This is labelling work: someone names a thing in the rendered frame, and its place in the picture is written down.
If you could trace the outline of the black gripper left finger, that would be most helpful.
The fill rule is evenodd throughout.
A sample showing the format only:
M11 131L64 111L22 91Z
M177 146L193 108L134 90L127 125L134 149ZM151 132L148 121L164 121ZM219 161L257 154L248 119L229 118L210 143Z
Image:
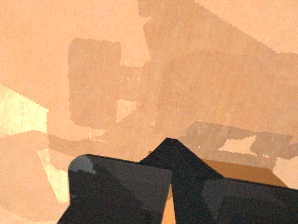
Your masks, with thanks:
M139 162L84 154L67 167L69 199L79 196L148 210L150 224L162 224L170 189L173 142L162 141Z

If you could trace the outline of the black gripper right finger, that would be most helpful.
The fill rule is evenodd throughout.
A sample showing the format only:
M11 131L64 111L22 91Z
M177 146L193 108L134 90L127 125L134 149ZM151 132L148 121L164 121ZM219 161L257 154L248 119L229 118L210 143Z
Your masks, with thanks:
M298 189L225 178L173 139L176 224L231 224L237 212L298 221Z

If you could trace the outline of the orange square block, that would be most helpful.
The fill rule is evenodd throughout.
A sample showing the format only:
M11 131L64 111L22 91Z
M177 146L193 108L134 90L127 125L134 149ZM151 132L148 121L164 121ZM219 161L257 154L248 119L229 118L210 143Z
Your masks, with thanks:
M215 171L220 173L225 178L248 180L289 188L269 168L258 168L207 159L201 160L203 160L207 165L209 165L211 168L213 168ZM176 224L171 184L162 224Z

